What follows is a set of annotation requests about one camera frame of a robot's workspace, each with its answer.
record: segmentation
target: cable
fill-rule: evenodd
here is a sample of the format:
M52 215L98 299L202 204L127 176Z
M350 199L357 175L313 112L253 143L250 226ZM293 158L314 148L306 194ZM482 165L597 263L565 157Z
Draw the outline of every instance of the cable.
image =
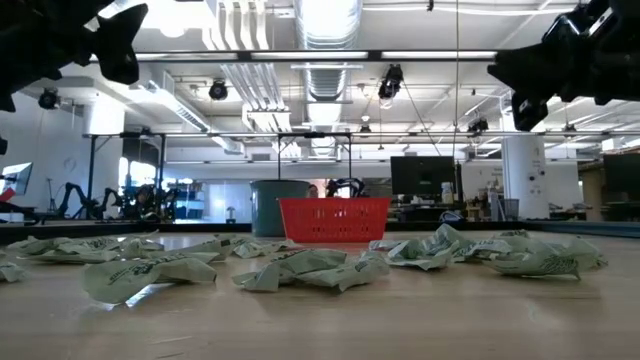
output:
M433 145L433 147L436 149L438 156L442 156L442 154L440 154L440 150L438 149L438 146L436 145L435 141L433 141L433 137L431 137L431 133L429 132L427 125L425 125L424 120L422 120L422 116L420 116L420 111L418 111L418 107L416 106L416 103L413 101L413 96L411 96L411 91L409 91L409 87L407 86L407 83L404 80L402 80L402 85L404 85L404 88L407 89L407 95L409 95L409 100L411 100L411 105L413 105L413 109L416 111L416 115L418 115L418 119L420 119L420 123L422 124L424 131L427 133L427 136L429 137L429 141L431 141L431 145Z
M453 158L456 157L456 135L458 134L458 103L460 101L460 0L456 0L456 109L453 119Z

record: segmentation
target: fluorescent light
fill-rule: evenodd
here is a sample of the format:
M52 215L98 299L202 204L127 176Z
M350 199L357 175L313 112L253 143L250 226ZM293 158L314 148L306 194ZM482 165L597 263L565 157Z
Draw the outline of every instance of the fluorescent light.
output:
M366 59L367 51L272 51L254 52L253 60L299 60L299 59Z
M489 156L491 156L491 155L493 155L493 154L495 154L495 153L497 153L497 152L499 152L499 151L502 151L502 148L501 148L501 147L500 147L500 148L498 148L498 149L495 149L495 150L491 150L491 151L489 151L489 152L488 152L488 153L486 153L486 154L481 154L481 155L478 155L478 156L480 156L480 157L489 157Z
M247 115L251 116L254 114L264 114L264 115L280 115L280 114L288 114L291 115L291 111L271 111L271 110L256 110L256 111L247 111Z
M166 136L168 138L170 138L170 137L174 137L174 138L199 138L199 137L208 137L209 134L206 134L206 133L202 133L202 134L197 134L197 133L175 133L175 134L167 134Z
M401 132L397 132L397 133L394 133L394 132L384 132L384 133L376 133L376 132L360 133L360 132L357 132L357 133L353 133L352 135L355 136L355 137L375 137L375 136L379 136L379 137L380 136L381 137L400 137L400 136L409 136L410 133L408 133L408 132L404 132L404 133L401 133Z
M167 161L165 162L167 165L195 165L195 164L204 164L204 161Z
M234 52L221 51L174 51L174 52L141 52L136 53L138 62L156 62L156 61L233 61L238 60L238 54Z
M381 12L397 12L397 11L426 11L427 5L365 5L362 11L381 11ZM478 16L535 16L546 14L564 14L573 11L573 8L558 9L540 9L540 10L480 10L480 9L462 9L455 7L437 6L434 11L452 12L464 15Z
M274 138L278 137L276 133L212 133L212 137L262 137L262 138Z
M383 59L476 59L491 61L496 56L495 51L383 51Z
M292 64L291 70L362 70L360 64Z

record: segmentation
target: metal frame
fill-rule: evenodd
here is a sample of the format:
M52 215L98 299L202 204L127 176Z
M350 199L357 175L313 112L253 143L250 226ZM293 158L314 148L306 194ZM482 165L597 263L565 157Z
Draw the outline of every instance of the metal frame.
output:
M165 157L166 157L166 149L167 149L167 134L146 133L146 134L139 134L139 135L135 134L135 135L137 135L136 137L140 140L151 138L151 137L160 137L160 159L158 161L156 181L154 184L154 187L156 190L156 197L160 197L162 195L162 181L164 180L164 165L166 162ZM117 137L120 139L131 139L134 137L132 136L132 133L100 134L100 135L89 134L89 135L84 135L84 137L88 137L91 139L91 150L89 153L89 179L87 184L87 198L92 199L93 198L93 173L94 173L94 167L95 167L96 153L100 151L102 146L104 146L107 141L111 140L114 137ZM101 137L106 137L107 139L98 148L96 148L96 142L98 138L101 138ZM156 210L159 211L161 203L158 202L157 206L158 208Z
M333 137L333 138L338 138L338 137L346 137L347 140L349 141L349 148L347 149L347 152L349 153L349 178L351 179L353 177L353 169L352 169L352 161L351 161L351 143L353 142L352 138L353 138L353 134L352 133L318 133L318 132L311 132L311 133L278 133L277 134L278 137L278 180L282 180L282 152L289 146L291 145L296 138L298 137L303 137L305 139L324 139L326 137ZM292 138L291 141L289 141L288 143L285 144L284 148L282 148L282 139L283 138ZM291 160L291 163L297 163L296 160Z
M161 136L165 135L167 138L203 138L203 137L220 137L220 138L265 138L275 139L280 135L295 135L305 136L304 132L291 132L291 133L254 133L254 132L192 132L192 133L150 133L148 136ZM353 138L367 138L367 137L412 137L412 138L426 138L431 137L453 137L454 134L457 137L505 137L505 136L547 136L547 137L576 137L576 136L640 136L640 130L602 130L602 131L543 131L543 132L519 132L519 131L485 131L485 132L467 132L467 131L429 131L429 132L328 132L322 133L324 136L345 136L349 134ZM114 136L119 137L121 134L109 134L99 136Z
M495 49L425 50L237 50L139 52L139 63L363 63L363 62L466 62L490 63ZM91 62L97 63L93 56Z

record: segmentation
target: table surface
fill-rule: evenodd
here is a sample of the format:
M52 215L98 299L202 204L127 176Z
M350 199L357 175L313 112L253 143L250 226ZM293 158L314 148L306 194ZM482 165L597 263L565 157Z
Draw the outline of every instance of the table surface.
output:
M156 240L180 248L209 238ZM638 359L640 242L587 239L610 266L581 282L507 278L482 265L455 264L430 273L394 268L342 295L311 287L256 294L230 277L259 269L266 259L232 257L214 265L215 285L153 285L119 306L83 292L82 266L21 261L29 278L0 284L0 357ZM362 247L338 248L357 254Z

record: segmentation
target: bottle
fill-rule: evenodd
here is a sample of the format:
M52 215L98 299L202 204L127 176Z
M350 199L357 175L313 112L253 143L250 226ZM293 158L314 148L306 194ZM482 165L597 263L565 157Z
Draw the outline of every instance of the bottle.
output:
M453 204L453 184L450 182L442 183L442 203Z

